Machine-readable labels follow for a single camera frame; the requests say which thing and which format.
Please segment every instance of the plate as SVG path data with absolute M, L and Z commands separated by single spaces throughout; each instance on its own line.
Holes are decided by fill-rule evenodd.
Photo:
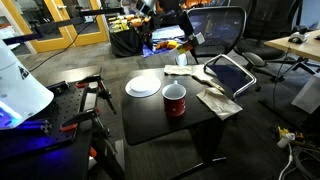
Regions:
M 161 87 L 161 81 L 154 76 L 138 76 L 126 85 L 126 92 L 133 97 L 147 97 L 156 93 Z

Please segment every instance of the white box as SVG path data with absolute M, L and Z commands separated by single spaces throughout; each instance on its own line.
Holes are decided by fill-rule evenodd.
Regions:
M 309 114 L 313 113 L 320 106 L 320 73 L 311 76 L 291 104 Z

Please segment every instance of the floor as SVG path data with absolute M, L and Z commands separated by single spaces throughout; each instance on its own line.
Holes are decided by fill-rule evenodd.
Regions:
M 23 56 L 19 59 L 30 70 L 58 52 Z M 231 52 L 228 55 L 239 63 L 245 64 L 245 61 L 235 53 Z M 195 64 L 190 54 L 187 56 L 189 64 Z M 207 60 L 207 58 L 200 59 L 200 63 Z M 121 119 L 124 79 L 132 70 L 162 68 L 166 64 L 175 64 L 174 58 L 167 55 L 155 55 L 148 58 L 142 56 L 116 58 L 111 52 L 110 43 L 99 43 L 68 49 L 46 61 L 32 71 L 32 74 L 41 76 L 44 73 L 90 65 L 102 66 L 104 82 L 112 92 L 112 101 L 118 115 L 112 115 L 107 103 L 99 101 L 99 107 L 102 107 L 100 108 L 102 109 L 101 120 L 110 128 L 112 141 L 124 139 L 125 142 Z M 277 73 L 279 66 L 279 64 L 270 64 L 268 69 Z M 262 86 L 261 91 L 255 92 L 254 88 L 251 88 L 247 95 L 238 98 L 236 102 L 243 107 L 243 111 L 239 113 L 237 120 L 226 121 L 226 130 L 217 153 L 226 156 L 227 161 L 184 179 L 278 179 L 281 170 L 288 162 L 288 151 L 277 147 L 277 140 L 273 138 L 274 133 L 271 128 L 291 126 L 258 102 L 261 98 L 272 100 L 275 86 L 268 77 L 260 74 L 257 77 Z M 285 81 L 277 83 L 275 105 L 283 109 L 283 113 L 290 117 L 290 122 L 299 123 L 308 117 L 307 113 L 291 106 L 290 102 L 309 77 L 310 75 L 304 71 L 297 70 L 290 72 Z M 125 143 L 125 173 L 126 179 L 129 180 L 169 179 L 197 163 L 200 163 L 200 158 L 187 130 L 137 146 L 129 146 Z M 94 167 L 89 175 L 91 180 L 110 179 L 99 166 Z M 288 179 L 302 178 L 299 172 L 288 176 Z

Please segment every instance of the yellow object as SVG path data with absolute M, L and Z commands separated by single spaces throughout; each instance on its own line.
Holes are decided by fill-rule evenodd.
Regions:
M 168 41 L 168 44 L 167 44 L 167 48 L 168 49 L 174 49 L 178 47 L 178 42 L 177 41 Z

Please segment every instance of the red mug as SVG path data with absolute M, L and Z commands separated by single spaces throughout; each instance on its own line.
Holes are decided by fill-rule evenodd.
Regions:
M 180 116 L 186 110 L 186 88 L 174 81 L 162 89 L 164 111 L 169 116 Z

